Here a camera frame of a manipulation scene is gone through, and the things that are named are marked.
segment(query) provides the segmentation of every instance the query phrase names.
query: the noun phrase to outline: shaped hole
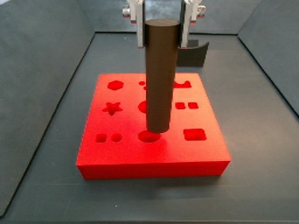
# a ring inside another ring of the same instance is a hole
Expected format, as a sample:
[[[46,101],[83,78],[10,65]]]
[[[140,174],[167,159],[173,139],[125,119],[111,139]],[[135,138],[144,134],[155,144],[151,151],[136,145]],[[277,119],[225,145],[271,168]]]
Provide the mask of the shaped hole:
[[[108,112],[108,114],[112,116],[116,112],[123,111],[123,109],[119,107],[120,102],[107,103],[107,107],[101,109],[103,112]]]
[[[173,82],[173,88],[191,88],[192,84],[189,81],[185,81],[183,84],[179,84],[176,81]]]
[[[137,139],[144,143],[153,143],[160,139],[160,137],[160,134],[153,133],[148,130],[144,130],[137,134]]]
[[[185,106],[184,106],[184,103],[183,103],[183,102],[176,102],[176,103],[175,103],[175,107],[176,107],[177,109],[185,109]]]
[[[137,105],[139,110],[145,113],[145,101],[141,101]]]
[[[123,88],[124,86],[124,82],[120,80],[113,80],[107,84],[107,88],[111,90],[119,90],[120,88]]]
[[[188,102],[188,107],[189,107],[189,109],[197,109],[199,108],[197,102],[195,102],[195,101]]]
[[[108,135],[107,134],[97,134],[96,135],[96,142],[97,143],[104,143],[108,140]]]
[[[207,140],[205,133],[203,129],[184,129],[183,130],[185,141],[204,141]]]
[[[112,137],[111,137],[111,140],[116,143],[121,140],[121,135],[119,133],[113,134]]]

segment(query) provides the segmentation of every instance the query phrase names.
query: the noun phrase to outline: gray wall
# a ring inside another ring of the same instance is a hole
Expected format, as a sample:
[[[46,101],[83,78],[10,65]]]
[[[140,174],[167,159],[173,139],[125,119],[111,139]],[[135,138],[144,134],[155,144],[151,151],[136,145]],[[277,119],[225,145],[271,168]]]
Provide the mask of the gray wall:
[[[125,0],[79,0],[96,32],[133,32],[136,27],[121,16]],[[237,34],[260,0],[203,0],[207,6],[204,19],[191,32]],[[180,0],[145,0],[145,18],[180,17]]]
[[[0,6],[0,216],[30,162],[93,30],[77,1]]]
[[[299,1],[264,0],[239,38],[299,114]]]

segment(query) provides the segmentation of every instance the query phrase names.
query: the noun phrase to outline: circular hole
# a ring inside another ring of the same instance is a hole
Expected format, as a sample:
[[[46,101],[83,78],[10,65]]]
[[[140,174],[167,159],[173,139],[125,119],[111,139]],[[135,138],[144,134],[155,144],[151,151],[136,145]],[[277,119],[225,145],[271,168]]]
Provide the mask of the circular hole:
[[[153,143],[160,139],[160,137],[160,134],[153,133],[148,130],[144,130],[137,134],[137,139],[144,143]]]
[[[111,140],[113,142],[119,142],[121,140],[121,138],[123,138],[121,135],[119,133],[116,133],[116,134],[112,135]]]
[[[108,140],[108,135],[107,134],[97,134],[96,135],[96,142],[97,143],[104,143]]]
[[[141,101],[137,105],[139,110],[145,113],[145,101]]]

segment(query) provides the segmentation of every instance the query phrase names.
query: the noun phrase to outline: shape sorting board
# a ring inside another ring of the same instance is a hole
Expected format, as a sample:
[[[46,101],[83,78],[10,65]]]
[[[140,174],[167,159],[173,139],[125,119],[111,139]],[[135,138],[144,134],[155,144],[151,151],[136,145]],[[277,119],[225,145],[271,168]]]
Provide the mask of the shape sorting board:
[[[196,73],[177,73],[171,128],[145,130],[145,74],[101,74],[79,148],[84,179],[220,175],[229,152]]]

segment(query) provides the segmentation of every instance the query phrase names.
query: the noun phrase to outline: red block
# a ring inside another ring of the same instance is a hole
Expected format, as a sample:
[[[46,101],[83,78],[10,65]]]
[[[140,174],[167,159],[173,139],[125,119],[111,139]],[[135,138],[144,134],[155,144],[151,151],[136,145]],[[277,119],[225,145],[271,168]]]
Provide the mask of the red block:
[[[84,179],[220,175],[229,152],[196,73],[175,75],[171,128],[145,130],[145,74],[101,74],[79,149]]]

